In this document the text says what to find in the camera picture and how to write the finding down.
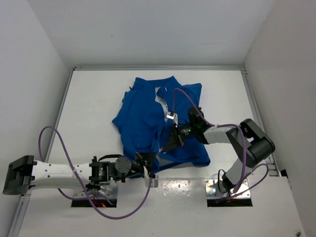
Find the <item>blue zip jacket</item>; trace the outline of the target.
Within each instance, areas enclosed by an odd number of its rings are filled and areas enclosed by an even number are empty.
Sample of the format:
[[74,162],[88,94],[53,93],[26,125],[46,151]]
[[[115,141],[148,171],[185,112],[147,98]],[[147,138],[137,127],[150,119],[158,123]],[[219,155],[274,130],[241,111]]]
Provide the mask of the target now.
[[112,121],[120,133],[124,156],[133,160],[137,152],[155,152],[154,172],[184,163],[208,166],[211,160],[207,150],[194,137],[187,138],[182,147],[162,152],[173,124],[166,113],[174,111],[181,122],[188,121],[187,111],[199,105],[201,91],[201,83],[181,85],[174,76],[156,80],[136,78]]

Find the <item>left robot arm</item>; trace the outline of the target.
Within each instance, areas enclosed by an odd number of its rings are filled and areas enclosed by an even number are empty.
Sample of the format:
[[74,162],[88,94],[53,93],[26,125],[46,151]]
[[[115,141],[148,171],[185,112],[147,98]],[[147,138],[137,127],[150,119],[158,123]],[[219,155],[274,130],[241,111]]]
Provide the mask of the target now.
[[123,155],[94,157],[82,164],[51,164],[23,156],[8,166],[4,195],[24,195],[30,189],[86,189],[98,190],[111,182],[124,183],[127,178],[140,175],[145,186],[156,188],[158,176],[153,171],[155,153],[137,153],[134,160]]

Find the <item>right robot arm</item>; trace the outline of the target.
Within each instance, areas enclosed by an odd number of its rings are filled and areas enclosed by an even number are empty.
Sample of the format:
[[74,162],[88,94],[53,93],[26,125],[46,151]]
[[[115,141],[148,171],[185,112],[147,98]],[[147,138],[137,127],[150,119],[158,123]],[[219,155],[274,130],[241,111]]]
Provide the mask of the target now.
[[188,116],[189,121],[179,125],[176,113],[166,114],[166,118],[172,120],[173,124],[170,126],[169,137],[162,152],[167,153],[183,147],[191,138],[203,145],[231,144],[237,154],[237,160],[221,178],[218,178],[217,190],[222,194],[236,193],[248,174],[251,174],[257,165],[276,149],[267,134],[249,118],[239,125],[211,125],[206,121],[199,107],[189,108]]

